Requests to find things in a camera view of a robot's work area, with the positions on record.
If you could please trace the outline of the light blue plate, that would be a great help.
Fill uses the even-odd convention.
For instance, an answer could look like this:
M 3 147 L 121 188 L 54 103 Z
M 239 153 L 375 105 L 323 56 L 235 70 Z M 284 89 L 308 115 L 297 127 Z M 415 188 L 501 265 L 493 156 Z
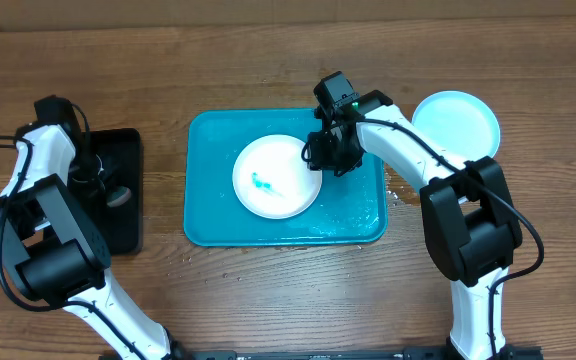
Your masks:
M 412 124 L 467 160 L 494 157 L 501 144 L 500 125 L 491 108 L 461 91 L 441 91 L 425 98 L 415 109 Z

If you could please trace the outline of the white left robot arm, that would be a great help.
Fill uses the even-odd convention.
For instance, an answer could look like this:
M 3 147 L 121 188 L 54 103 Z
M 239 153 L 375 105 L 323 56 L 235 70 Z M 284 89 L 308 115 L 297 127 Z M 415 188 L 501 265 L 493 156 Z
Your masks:
M 93 131 L 81 108 L 51 95 L 0 148 L 17 160 L 0 193 L 0 286 L 30 312 L 62 309 L 117 359 L 183 359 L 111 270 L 143 244 L 143 146 L 134 128 Z

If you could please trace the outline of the pink plate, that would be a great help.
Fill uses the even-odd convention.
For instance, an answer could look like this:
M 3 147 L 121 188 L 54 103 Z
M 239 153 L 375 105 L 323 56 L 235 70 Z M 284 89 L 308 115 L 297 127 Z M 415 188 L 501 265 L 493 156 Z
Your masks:
M 304 212 L 319 195 L 320 170 L 302 159 L 305 143 L 288 135 L 268 135 L 247 145 L 232 171 L 238 200 L 250 212 L 272 220 Z

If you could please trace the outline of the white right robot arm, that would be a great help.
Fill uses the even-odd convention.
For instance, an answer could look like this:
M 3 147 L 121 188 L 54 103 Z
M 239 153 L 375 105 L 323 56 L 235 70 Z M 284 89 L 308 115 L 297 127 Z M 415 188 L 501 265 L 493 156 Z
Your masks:
M 501 166 L 490 156 L 467 160 L 424 136 L 379 90 L 364 95 L 342 72 L 313 93 L 322 128 L 308 135 L 301 157 L 337 177 L 364 154 L 386 162 L 418 193 L 425 245 L 450 280 L 453 324 L 444 359 L 540 359 L 539 347 L 510 345 L 502 332 L 504 284 L 536 271 L 544 244 L 513 205 Z

